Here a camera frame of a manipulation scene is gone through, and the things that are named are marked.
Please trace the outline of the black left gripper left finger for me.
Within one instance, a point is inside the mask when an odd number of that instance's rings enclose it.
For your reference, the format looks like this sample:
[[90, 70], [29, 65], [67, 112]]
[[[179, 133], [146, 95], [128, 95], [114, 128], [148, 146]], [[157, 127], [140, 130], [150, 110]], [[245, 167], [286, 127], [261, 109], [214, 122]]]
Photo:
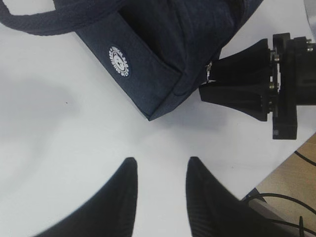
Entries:
[[102, 188], [39, 237], [130, 237], [138, 199], [138, 167], [126, 158]]

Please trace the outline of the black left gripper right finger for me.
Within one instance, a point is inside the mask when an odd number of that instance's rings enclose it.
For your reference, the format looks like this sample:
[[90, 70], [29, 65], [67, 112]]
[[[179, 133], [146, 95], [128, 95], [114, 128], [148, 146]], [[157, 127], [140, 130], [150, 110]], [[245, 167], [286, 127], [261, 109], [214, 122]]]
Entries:
[[186, 205], [194, 237], [297, 237], [299, 230], [273, 223], [232, 195], [198, 157], [188, 161]]

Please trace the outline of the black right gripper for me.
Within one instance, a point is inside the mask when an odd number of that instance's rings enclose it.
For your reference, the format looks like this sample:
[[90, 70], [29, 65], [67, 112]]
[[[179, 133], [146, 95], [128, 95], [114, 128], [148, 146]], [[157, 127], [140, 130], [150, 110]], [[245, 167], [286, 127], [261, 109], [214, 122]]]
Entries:
[[[273, 139], [295, 140], [298, 131], [297, 106], [316, 104], [316, 44], [290, 33], [273, 35], [272, 56], [280, 79], [273, 104]], [[210, 79], [222, 83], [260, 82], [272, 75], [268, 40], [212, 63]], [[199, 87], [203, 102], [221, 105], [267, 121], [269, 93], [265, 84], [223, 85], [210, 82]]]

